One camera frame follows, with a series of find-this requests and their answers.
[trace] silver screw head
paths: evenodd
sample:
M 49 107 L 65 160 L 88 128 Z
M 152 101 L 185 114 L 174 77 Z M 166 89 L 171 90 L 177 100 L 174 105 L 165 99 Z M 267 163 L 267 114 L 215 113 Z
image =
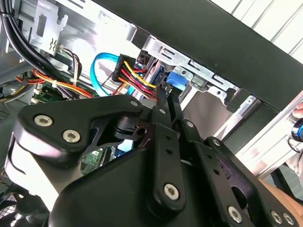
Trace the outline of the silver screw head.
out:
M 170 183 L 167 183 L 166 185 L 164 185 L 164 193 L 171 200 L 177 200 L 179 198 L 179 191 L 178 191 L 178 189 L 174 185 L 172 185 Z
M 186 122 L 186 124 L 187 124 L 189 127 L 191 127 L 191 128 L 194 127 L 194 124 L 193 124 L 192 122 Z
M 231 218 L 237 222 L 237 223 L 241 223 L 242 222 L 242 216 L 241 214 L 238 212 L 238 210 L 236 208 L 234 208 L 233 206 L 229 206 L 228 207 L 228 213 L 231 216 Z
M 283 213 L 283 216 L 290 225 L 292 225 L 292 226 L 294 225 L 294 220 L 288 214 Z
M 38 115 L 37 117 L 34 118 L 34 122 L 36 123 L 36 125 L 42 127 L 48 127 L 53 124 L 52 119 L 46 115 Z
M 218 140 L 214 139 L 213 141 L 214 141 L 214 144 L 215 144 L 215 145 L 217 145 L 217 146 L 219 146 L 219 145 L 220 145 L 220 143 L 219 143 L 219 141 L 218 141 Z
M 63 139 L 68 143 L 77 143 L 80 141 L 81 136 L 80 134 L 75 130 L 66 130 L 63 135 Z
M 271 216 L 276 221 L 276 223 L 282 224 L 282 218 L 275 211 L 272 210 L 270 213 L 271 213 Z
M 163 114 L 166 114 L 165 110 L 159 109 L 159 111 Z
M 134 105 L 134 106 L 138 106 L 138 104 L 133 100 L 131 101 L 131 104 Z

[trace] cable tie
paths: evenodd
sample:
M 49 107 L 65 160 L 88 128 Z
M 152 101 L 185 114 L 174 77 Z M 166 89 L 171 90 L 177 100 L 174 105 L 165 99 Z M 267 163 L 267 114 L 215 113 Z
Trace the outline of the cable tie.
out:
M 3 17 L 14 17 L 15 16 L 15 10 L 13 9 L 12 13 L 5 13 L 5 12 L 0 11 L 0 15 L 2 15 Z
M 57 81 L 56 81 L 56 80 L 54 80 L 54 81 L 52 82 L 52 87 L 53 87 L 53 88 L 56 88 L 56 87 L 57 87 Z

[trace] hand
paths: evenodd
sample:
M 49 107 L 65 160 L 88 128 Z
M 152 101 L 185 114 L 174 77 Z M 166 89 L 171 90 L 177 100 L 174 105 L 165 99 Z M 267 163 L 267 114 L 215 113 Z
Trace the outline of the hand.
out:
M 303 103 L 297 106 L 297 109 L 293 112 L 293 116 L 296 118 L 303 118 Z

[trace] black cable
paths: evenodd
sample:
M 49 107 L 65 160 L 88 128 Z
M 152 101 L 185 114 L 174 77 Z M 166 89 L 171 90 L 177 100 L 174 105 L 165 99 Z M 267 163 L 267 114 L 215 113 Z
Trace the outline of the black cable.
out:
M 8 81 L 8 82 L 5 82 L 5 83 L 3 83 L 3 84 L 0 84 L 0 88 L 12 86 L 12 85 L 19 84 L 19 83 L 20 83 L 20 82 L 17 81 L 17 80 Z
M 11 0 L 5 0 L 6 1 L 6 10 L 9 13 L 12 13 L 12 5 Z M 64 81 L 63 76 L 59 73 L 59 71 L 40 53 L 38 53 L 25 39 L 23 34 L 21 33 L 16 21 L 14 18 L 9 18 L 10 24 L 12 29 L 14 30 L 15 35 L 17 36 L 18 40 L 22 44 L 22 46 L 25 48 L 25 50 L 32 55 L 35 59 L 37 59 L 38 62 L 40 62 L 46 70 L 50 71 L 51 76 L 53 76 L 56 80 Z
M 290 138 L 290 137 L 287 139 L 287 144 L 288 144 L 288 146 L 289 146 L 293 151 L 295 151 L 295 152 L 297 152 L 297 153 L 300 153 L 299 150 L 294 149 L 293 146 L 290 144 L 290 140 L 291 140 L 291 139 L 292 139 L 292 138 Z
M 105 85 L 105 83 L 112 77 L 113 74 L 114 74 L 114 72 L 112 72 L 100 86 L 102 87 L 103 85 Z
M 33 87 L 33 85 L 27 85 L 19 94 L 4 97 L 4 98 L 7 99 L 7 100 L 4 101 L 3 103 L 9 103 L 9 102 L 14 101 L 14 100 L 16 100 L 16 99 L 18 99 L 18 98 L 21 98 L 21 97 L 22 97 L 23 95 L 25 95 L 32 87 Z
M 13 14 L 14 11 L 11 0 L 0 0 L 0 11 L 4 14 Z M 5 33 L 16 52 L 41 73 L 64 82 L 63 76 L 59 71 L 27 42 L 20 32 L 15 19 L 13 17 L 6 17 L 3 14 L 0 14 L 0 16 Z M 75 93 L 67 90 L 66 92 L 74 98 L 77 98 Z

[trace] white wall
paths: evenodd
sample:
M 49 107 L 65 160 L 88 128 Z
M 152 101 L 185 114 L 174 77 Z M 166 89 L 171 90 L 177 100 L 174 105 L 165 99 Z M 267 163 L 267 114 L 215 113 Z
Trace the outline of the white wall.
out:
M 303 63 L 303 0 L 213 0 Z

